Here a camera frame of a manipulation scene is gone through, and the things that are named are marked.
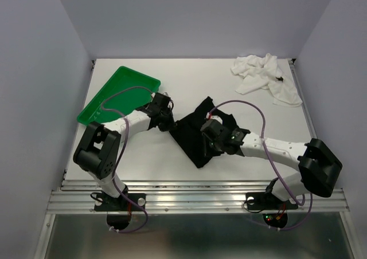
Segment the green plastic tray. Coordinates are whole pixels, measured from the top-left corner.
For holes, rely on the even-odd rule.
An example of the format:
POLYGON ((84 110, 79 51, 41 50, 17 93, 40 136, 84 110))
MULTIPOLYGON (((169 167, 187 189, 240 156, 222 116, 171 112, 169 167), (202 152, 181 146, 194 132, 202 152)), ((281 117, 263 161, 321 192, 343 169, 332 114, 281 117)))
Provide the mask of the green plastic tray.
POLYGON ((101 109, 116 109, 128 115, 134 109, 150 102, 151 92, 157 92, 161 82, 125 66, 119 67, 92 100, 79 113, 77 121, 88 125, 92 121, 107 123, 120 115, 101 109))

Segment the black t shirt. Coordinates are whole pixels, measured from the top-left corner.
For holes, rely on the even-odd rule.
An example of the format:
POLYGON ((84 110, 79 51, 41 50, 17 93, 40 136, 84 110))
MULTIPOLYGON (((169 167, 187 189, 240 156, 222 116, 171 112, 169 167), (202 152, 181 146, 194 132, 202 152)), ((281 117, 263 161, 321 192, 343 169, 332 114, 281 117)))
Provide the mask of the black t shirt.
POLYGON ((223 154, 212 149, 209 140, 201 132, 206 115, 213 108, 213 99, 208 96, 192 113, 177 121, 177 126, 170 131, 170 135, 197 168, 202 168, 213 157, 223 154))

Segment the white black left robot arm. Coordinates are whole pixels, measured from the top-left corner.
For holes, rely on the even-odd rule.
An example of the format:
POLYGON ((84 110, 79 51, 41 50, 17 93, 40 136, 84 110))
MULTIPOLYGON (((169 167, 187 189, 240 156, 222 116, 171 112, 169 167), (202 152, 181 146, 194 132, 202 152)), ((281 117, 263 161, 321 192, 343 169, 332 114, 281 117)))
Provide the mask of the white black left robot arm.
POLYGON ((157 127, 166 132, 175 126, 170 107, 142 106, 114 121, 89 123, 73 155, 73 161, 99 184, 101 193, 92 198, 100 206, 116 210, 127 207, 128 187, 116 169, 130 136, 157 127))

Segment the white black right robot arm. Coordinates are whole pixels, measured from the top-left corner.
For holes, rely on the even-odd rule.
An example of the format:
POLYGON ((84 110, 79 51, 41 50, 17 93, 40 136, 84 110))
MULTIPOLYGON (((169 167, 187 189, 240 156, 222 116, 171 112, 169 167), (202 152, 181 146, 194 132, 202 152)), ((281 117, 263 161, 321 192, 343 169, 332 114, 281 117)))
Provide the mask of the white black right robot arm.
POLYGON ((272 168, 275 163, 290 167, 296 173, 282 177, 276 171, 276 179, 267 187, 264 201, 269 207, 278 207, 283 202, 303 194, 314 194, 322 198, 331 197, 342 163, 325 143, 312 138, 308 143, 285 142, 263 138, 247 129, 230 131, 201 129, 209 150, 219 155, 238 155, 265 159, 272 168))

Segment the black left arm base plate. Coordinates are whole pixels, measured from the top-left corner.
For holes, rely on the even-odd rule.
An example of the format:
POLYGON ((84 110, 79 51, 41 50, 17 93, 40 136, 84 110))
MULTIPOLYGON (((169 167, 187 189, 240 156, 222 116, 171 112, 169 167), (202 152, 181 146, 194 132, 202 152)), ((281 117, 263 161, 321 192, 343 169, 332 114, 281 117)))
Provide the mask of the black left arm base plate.
POLYGON ((104 192, 93 192, 90 197, 95 201, 94 211, 97 212, 141 211, 138 205, 133 205, 123 197, 113 198, 104 192))

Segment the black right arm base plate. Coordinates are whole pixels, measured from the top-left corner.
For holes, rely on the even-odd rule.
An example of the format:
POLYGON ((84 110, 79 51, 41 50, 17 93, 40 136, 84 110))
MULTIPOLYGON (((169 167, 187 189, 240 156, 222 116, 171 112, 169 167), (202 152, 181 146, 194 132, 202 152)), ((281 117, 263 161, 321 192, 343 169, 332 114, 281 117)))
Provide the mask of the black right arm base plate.
POLYGON ((246 193, 243 208, 250 213, 261 213, 269 210, 296 210, 298 206, 290 201, 281 201, 272 194, 251 192, 246 193))

